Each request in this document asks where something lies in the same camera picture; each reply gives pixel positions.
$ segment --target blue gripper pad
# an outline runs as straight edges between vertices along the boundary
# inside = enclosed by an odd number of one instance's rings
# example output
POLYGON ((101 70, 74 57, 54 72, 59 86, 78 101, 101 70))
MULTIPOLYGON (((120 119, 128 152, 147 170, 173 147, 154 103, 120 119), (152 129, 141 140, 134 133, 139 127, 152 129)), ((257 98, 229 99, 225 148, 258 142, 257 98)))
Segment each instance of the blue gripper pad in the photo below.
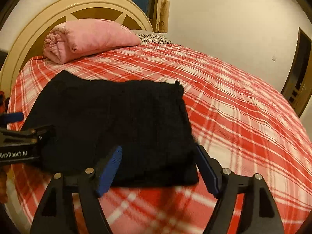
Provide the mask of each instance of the blue gripper pad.
POLYGON ((22 121, 23 119, 24 114, 22 112, 2 114, 0 116, 0 123, 6 125, 8 123, 22 121))
POLYGON ((216 159, 211 158, 202 145, 197 146, 196 165, 209 193, 215 197, 222 189, 222 167, 216 159))
POLYGON ((98 197, 108 192, 118 170, 122 158, 121 146, 110 150, 106 158, 101 159, 96 165, 96 193, 98 197))

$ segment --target door frame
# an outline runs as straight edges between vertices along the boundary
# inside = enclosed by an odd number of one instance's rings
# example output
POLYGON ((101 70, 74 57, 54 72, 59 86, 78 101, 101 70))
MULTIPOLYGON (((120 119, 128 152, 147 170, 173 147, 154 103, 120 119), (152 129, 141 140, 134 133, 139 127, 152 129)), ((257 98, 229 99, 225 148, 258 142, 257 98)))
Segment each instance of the door frame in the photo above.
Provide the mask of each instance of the door frame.
MULTIPOLYGON (((309 61, 308 61, 308 66, 307 66, 307 71, 306 71, 306 74, 307 74, 307 72, 309 73, 309 74, 311 74, 311 70, 312 70, 312 45, 311 45, 311 51, 310 51, 310 57, 309 57, 309 61)), ((306 80, 306 78, 304 77, 303 78, 303 81, 302 81, 302 84, 301 84, 301 86, 300 86, 300 91, 302 91, 302 88, 305 86, 305 80, 306 80)), ((306 108, 306 106, 307 106, 307 104, 308 104, 308 102, 309 102, 309 100, 310 100, 310 98, 311 98, 311 95, 312 95, 312 87, 311 87, 311 89, 310 89, 310 92, 309 92, 309 94, 308 94, 308 98, 307 98, 307 100, 306 100, 306 102, 303 104, 303 106, 302 106, 302 109, 301 109, 301 111, 300 111, 300 113, 298 114, 298 117, 300 118, 300 116, 302 115, 302 113, 303 113, 303 111, 305 110, 305 108, 306 108)))
POLYGON ((281 94, 283 94, 283 92, 284 92, 284 90, 285 90, 285 88, 286 88, 286 85, 287 85, 288 82, 289 82, 289 76, 290 76, 291 72, 292 72, 293 69, 294 69, 294 64, 295 64, 295 61, 296 61, 297 55, 298 55, 299 42, 300 42, 300 34, 301 34, 301 33, 303 33, 304 36, 306 36, 306 37, 311 41, 311 47, 312 47, 312 40, 311 40, 311 38, 299 27, 299 30, 298 30, 298 39, 297 39, 297 46, 296 46, 296 52, 295 52, 295 54, 294 54, 294 60, 293 60, 293 63, 292 63, 292 65, 291 65, 291 69, 289 70, 289 73, 288 73, 286 82, 285 82, 285 84, 284 84, 284 86, 283 86, 283 89, 282 89, 282 91, 280 92, 281 94))

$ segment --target folded black fabric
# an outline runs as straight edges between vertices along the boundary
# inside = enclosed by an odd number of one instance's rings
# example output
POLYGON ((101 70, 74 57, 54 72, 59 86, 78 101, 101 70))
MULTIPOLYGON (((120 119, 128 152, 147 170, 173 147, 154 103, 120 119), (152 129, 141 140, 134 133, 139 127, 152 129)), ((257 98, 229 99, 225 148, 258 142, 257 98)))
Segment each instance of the folded black fabric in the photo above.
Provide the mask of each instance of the folded black fabric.
POLYGON ((83 80, 64 70, 42 90, 22 129, 55 126, 40 164, 51 173, 80 173, 120 145, 112 186, 192 185, 196 144, 183 93, 179 82, 83 80))

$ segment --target metal screw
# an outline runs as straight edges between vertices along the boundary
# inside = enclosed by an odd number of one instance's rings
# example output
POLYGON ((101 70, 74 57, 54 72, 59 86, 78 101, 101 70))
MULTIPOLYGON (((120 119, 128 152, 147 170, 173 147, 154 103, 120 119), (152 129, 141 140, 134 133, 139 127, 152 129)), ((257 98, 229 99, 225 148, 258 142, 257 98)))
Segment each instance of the metal screw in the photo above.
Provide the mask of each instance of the metal screw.
POLYGON ((224 168, 222 171, 226 175, 230 175, 232 173, 232 171, 229 168, 224 168))
POLYGON ((259 174, 259 173, 256 173, 256 174, 255 174, 255 178, 261 180, 261 179, 262 179, 262 175, 259 174))
POLYGON ((85 169, 85 173, 87 174, 92 174, 93 172, 94 172, 94 169, 92 167, 85 169))
POLYGON ((59 178, 61 178, 62 177, 62 174, 61 173, 55 173, 54 174, 54 178, 55 179, 59 179, 59 178))

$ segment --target red plaid bedsheet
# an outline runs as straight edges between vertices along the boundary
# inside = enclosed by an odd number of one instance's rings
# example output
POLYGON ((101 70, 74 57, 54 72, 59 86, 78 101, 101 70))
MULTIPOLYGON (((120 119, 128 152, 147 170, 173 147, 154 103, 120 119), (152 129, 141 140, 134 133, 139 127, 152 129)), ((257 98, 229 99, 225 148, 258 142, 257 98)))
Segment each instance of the red plaid bedsheet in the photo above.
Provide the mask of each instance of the red plaid bedsheet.
MULTIPOLYGON (((236 174, 265 178, 280 211, 285 233, 295 233, 312 208, 312 148, 302 124, 270 85, 217 58, 175 44, 120 48, 64 65, 32 58, 12 89, 10 112, 27 117, 44 86, 62 70, 84 79, 148 79, 184 86, 193 134, 222 167, 236 174)), ((21 129, 23 122, 11 124, 21 129)), ((13 166, 20 203, 29 221, 50 180, 23 164, 13 166)), ((116 234, 198 233, 216 199, 203 180, 192 187, 110 189, 100 199, 116 234)), ((242 205, 239 196, 228 233, 235 233, 242 205)), ((74 207, 86 233, 78 197, 74 207)))

